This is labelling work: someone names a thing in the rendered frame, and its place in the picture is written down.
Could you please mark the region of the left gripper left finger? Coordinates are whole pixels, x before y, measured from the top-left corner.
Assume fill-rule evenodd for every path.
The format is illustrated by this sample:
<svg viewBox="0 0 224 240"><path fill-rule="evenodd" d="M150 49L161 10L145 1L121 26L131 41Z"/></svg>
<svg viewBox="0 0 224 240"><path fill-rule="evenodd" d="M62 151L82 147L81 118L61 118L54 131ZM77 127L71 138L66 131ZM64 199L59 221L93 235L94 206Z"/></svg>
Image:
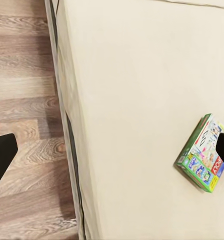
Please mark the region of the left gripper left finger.
<svg viewBox="0 0 224 240"><path fill-rule="evenodd" d="M18 152L13 133L0 136L0 180Z"/></svg>

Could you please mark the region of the board game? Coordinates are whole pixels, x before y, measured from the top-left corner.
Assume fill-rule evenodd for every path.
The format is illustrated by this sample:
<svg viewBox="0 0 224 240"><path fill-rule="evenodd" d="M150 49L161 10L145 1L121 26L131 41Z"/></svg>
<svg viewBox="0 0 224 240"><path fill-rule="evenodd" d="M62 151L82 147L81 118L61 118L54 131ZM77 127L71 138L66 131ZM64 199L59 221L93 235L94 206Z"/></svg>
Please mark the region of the board game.
<svg viewBox="0 0 224 240"><path fill-rule="evenodd" d="M224 125L213 114L206 114L176 164L204 192L213 193L224 170L224 162L216 151Z"/></svg>

